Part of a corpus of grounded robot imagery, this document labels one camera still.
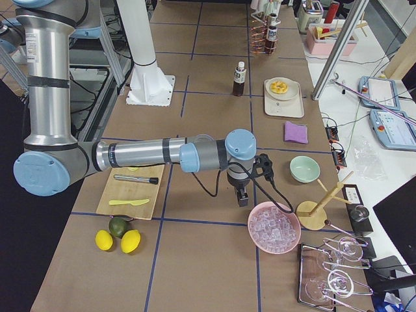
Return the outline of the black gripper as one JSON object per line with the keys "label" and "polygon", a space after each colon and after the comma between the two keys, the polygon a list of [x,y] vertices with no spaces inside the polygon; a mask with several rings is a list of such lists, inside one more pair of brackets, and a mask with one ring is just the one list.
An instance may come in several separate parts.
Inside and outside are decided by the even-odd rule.
{"label": "black gripper", "polygon": [[227,168],[227,180],[234,186],[239,207],[248,205],[248,194],[246,186],[251,181],[250,174],[253,168],[253,161],[229,161]]}

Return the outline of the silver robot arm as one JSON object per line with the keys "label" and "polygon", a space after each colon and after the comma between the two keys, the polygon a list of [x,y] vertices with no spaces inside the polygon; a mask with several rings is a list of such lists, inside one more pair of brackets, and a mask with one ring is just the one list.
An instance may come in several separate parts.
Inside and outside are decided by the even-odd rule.
{"label": "silver robot arm", "polygon": [[52,196],[80,179],[109,168],[178,164],[184,172],[226,171],[238,203],[248,203],[256,139],[245,129],[223,140],[208,135],[141,142],[79,142],[70,125],[69,39],[76,31],[98,36],[99,1],[16,1],[25,29],[31,132],[14,163],[14,177],[27,192]]}

